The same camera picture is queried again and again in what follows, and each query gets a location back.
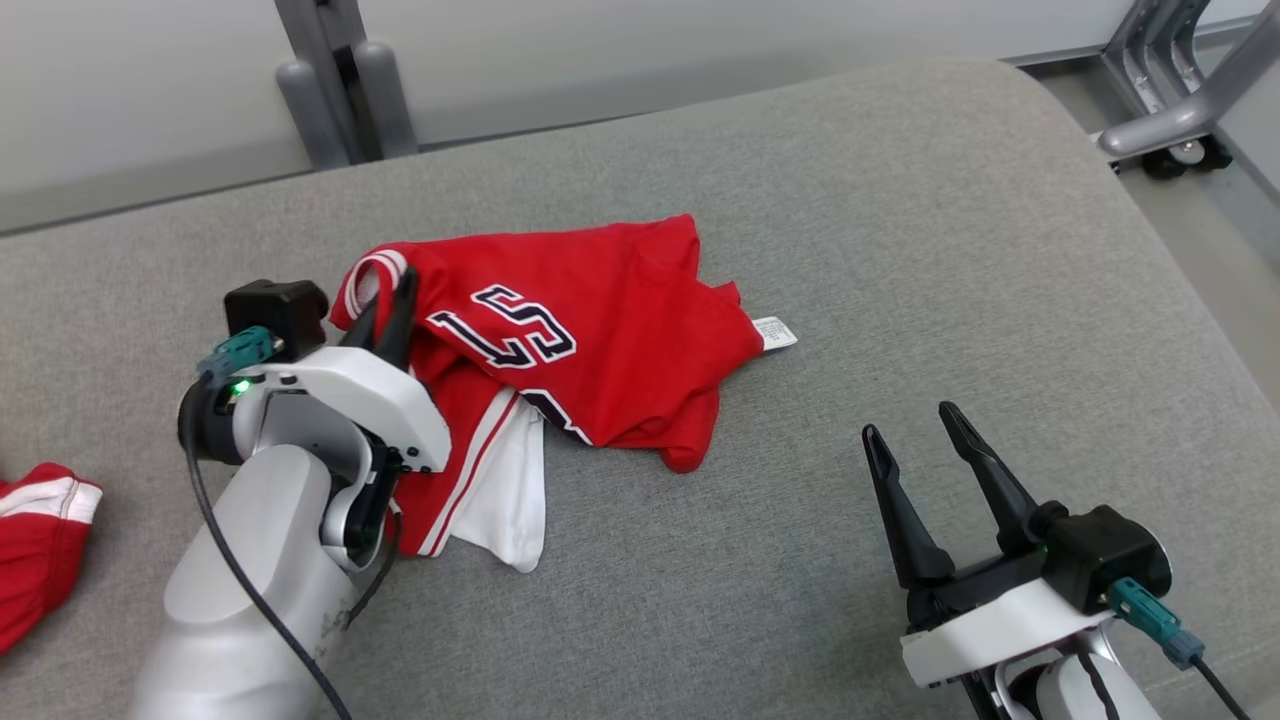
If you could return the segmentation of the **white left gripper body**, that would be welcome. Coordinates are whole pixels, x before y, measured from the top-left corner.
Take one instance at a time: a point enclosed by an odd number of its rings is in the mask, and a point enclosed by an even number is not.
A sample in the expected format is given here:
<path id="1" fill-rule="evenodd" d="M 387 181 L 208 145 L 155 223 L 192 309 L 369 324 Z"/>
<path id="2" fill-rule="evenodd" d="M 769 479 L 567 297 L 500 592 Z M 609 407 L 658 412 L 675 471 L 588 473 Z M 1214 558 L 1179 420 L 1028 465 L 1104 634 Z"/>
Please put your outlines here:
<path id="1" fill-rule="evenodd" d="M 376 437 L 411 471 L 442 471 L 449 461 L 451 430 L 425 386 L 364 348 L 321 347 L 243 374 L 252 383 L 230 415 L 242 459 L 296 446 L 339 474 L 369 474 Z"/>

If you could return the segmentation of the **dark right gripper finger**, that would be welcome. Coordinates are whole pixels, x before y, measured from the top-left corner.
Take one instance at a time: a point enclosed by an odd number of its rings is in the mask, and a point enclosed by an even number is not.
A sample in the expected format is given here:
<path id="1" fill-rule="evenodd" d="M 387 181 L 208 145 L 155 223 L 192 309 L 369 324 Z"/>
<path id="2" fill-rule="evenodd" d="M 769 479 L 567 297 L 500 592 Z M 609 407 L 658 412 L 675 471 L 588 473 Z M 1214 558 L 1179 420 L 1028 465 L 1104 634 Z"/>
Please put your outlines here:
<path id="1" fill-rule="evenodd" d="M 864 425 L 861 443 L 899 585 L 911 591 L 948 582 L 954 561 L 916 514 L 901 486 L 899 462 L 876 425 Z"/>
<path id="2" fill-rule="evenodd" d="M 940 402 L 938 414 L 956 454 L 975 475 L 997 525 L 1002 553 L 1036 550 L 1039 539 L 1030 532 L 1028 518 L 1038 503 L 956 404 Z"/>

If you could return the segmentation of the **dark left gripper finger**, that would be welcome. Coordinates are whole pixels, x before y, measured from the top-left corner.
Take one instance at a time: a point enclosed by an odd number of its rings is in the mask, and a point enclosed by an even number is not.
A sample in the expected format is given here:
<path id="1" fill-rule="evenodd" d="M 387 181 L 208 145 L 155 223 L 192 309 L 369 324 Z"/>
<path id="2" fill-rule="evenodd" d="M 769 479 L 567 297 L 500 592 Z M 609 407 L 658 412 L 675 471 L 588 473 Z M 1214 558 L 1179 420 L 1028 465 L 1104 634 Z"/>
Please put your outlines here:
<path id="1" fill-rule="evenodd" d="M 378 351 L 378 338 L 380 334 L 380 306 L 381 296 L 374 295 L 364 306 L 364 310 L 351 324 L 343 336 L 343 346 L 362 348 L 371 354 Z"/>
<path id="2" fill-rule="evenodd" d="M 387 295 L 390 314 L 374 345 L 378 357 L 404 373 L 410 372 L 417 292 L 419 273 L 408 266 L 396 288 Z"/>

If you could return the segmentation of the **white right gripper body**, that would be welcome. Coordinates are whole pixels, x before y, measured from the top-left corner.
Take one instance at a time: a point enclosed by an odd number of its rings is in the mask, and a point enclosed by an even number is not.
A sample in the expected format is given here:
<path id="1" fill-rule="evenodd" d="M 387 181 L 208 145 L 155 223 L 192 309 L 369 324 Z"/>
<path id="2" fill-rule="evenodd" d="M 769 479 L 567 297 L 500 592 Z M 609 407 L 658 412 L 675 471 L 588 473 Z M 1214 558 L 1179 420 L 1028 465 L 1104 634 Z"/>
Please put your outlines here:
<path id="1" fill-rule="evenodd" d="M 1038 552 L 996 557 L 945 575 L 945 553 L 900 564 L 908 591 L 902 661 L 919 687 L 973 673 L 1047 648 L 1080 643 L 1112 659 L 1111 615 L 1078 611 L 1042 579 Z"/>

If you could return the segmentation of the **red white basketball jersey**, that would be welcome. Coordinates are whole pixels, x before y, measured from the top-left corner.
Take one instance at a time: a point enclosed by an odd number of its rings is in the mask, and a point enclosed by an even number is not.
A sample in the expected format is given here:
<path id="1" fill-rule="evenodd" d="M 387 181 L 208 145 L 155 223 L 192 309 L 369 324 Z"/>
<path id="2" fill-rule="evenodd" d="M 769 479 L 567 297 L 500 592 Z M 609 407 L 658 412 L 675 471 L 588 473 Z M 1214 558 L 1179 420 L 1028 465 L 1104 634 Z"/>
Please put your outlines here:
<path id="1" fill-rule="evenodd" d="M 451 433 L 442 471 L 394 493 L 406 556 L 457 538 L 531 571 L 545 542 L 543 436 L 654 450 L 676 473 L 710 448 L 719 387 L 796 338 L 754 322 L 736 284 L 698 277 L 695 220 L 384 243 L 346 273 L 332 323 L 387 327 L 416 279 L 410 374 Z"/>

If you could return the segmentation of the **red white-striped shorts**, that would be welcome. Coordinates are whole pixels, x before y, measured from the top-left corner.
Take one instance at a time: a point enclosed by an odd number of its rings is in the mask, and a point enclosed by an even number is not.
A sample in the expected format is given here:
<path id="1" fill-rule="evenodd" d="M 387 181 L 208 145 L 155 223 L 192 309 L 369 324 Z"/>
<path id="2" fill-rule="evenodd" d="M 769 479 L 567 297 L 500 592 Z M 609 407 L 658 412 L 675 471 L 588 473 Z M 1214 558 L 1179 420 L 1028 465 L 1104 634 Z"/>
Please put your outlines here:
<path id="1" fill-rule="evenodd" d="M 102 488 L 55 462 L 0 480 L 0 657 L 67 601 Z"/>

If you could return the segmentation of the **black caster wheel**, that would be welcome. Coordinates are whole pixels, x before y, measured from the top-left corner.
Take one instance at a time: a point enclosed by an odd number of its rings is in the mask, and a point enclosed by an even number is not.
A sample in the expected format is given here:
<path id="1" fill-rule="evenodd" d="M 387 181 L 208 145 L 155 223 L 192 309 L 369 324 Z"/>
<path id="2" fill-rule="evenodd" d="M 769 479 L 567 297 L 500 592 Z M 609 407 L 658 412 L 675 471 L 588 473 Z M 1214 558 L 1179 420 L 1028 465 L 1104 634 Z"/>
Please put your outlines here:
<path id="1" fill-rule="evenodd" d="M 1140 158 L 1143 172 L 1152 179 L 1171 181 L 1193 170 L 1208 173 L 1230 167 L 1234 155 L 1213 135 L 1147 152 Z"/>

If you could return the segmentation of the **grey metal post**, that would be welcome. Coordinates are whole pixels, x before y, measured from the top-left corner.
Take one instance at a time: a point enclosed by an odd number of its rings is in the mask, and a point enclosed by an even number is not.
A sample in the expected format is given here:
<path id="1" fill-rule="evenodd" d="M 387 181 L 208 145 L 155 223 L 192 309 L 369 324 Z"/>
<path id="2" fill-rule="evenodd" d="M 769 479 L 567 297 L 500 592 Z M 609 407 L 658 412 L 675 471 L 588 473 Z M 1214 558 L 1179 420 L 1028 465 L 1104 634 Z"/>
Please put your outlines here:
<path id="1" fill-rule="evenodd" d="M 419 152 L 393 49 L 371 40 L 358 0 L 274 0 L 294 53 L 276 87 L 315 170 Z"/>

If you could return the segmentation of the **grey metal frame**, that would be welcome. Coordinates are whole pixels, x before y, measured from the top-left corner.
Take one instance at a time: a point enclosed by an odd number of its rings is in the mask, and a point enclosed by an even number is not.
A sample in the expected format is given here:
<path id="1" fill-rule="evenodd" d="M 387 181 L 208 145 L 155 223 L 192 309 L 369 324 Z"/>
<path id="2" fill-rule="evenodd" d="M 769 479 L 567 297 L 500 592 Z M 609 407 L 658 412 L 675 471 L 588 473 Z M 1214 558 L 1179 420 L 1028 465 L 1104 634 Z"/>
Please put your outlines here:
<path id="1" fill-rule="evenodd" d="M 1280 63 L 1280 0 L 1268 0 L 1213 70 L 1194 54 L 1210 0 L 1134 0 L 1101 61 L 1135 118 L 1096 137 L 1111 161 L 1202 143 L 1266 70 Z"/>

